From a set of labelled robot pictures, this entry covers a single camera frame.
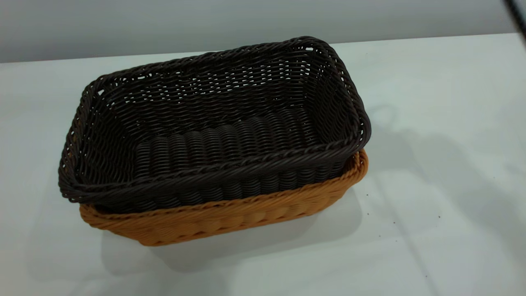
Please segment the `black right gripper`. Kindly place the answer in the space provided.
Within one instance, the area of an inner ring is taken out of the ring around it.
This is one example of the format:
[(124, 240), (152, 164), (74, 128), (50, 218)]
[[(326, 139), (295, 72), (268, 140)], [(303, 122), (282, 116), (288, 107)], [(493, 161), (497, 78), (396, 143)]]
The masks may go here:
[(516, 32), (526, 41), (526, 12), (524, 0), (504, 0), (503, 5), (515, 27)]

